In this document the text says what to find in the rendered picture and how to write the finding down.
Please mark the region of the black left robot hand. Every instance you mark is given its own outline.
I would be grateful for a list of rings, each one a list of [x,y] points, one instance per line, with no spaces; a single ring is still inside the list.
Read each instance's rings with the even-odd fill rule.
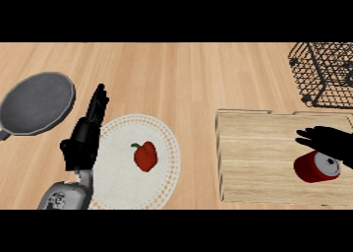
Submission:
[[[105,85],[99,84],[90,98],[86,116],[78,119],[69,138],[59,143],[66,171],[89,170],[93,167],[108,102]]]

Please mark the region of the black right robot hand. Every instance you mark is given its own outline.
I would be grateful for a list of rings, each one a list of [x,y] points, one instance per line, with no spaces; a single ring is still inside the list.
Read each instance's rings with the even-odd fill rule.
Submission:
[[[297,143],[310,147],[322,154],[343,161],[343,164],[353,169],[353,133],[335,128],[314,126],[298,130]]]

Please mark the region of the red bell pepper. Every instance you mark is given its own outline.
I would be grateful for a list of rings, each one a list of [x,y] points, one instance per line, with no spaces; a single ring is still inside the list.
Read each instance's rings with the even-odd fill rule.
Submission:
[[[134,148],[133,162],[143,172],[149,172],[158,162],[157,150],[151,142],[145,142],[142,145],[131,144]]]

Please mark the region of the white round placemat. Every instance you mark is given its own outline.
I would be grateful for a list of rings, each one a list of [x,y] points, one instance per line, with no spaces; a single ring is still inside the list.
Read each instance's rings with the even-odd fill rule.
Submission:
[[[157,154],[149,171],[134,163],[134,152],[146,142],[154,145]],[[168,126],[145,114],[114,119],[100,130],[89,209],[161,209],[176,188],[180,165],[177,140]]]

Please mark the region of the wooden tray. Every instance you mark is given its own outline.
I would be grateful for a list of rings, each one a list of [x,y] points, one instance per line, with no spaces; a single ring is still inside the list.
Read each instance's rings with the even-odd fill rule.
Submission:
[[[353,114],[221,109],[216,116],[220,199],[224,202],[353,207],[353,170],[307,183],[295,175],[294,161],[310,152],[295,142],[297,132],[328,126],[353,133]]]

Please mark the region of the red can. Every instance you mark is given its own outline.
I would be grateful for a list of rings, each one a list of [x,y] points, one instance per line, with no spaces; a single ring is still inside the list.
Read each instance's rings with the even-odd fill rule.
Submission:
[[[307,183],[332,180],[340,176],[338,160],[312,151],[295,159],[294,171],[300,180]]]

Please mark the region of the grey frying pan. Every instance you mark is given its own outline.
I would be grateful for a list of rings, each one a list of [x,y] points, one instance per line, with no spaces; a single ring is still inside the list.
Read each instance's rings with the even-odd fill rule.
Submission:
[[[21,81],[0,102],[0,141],[10,135],[35,136],[64,120],[75,100],[68,77],[41,72]]]

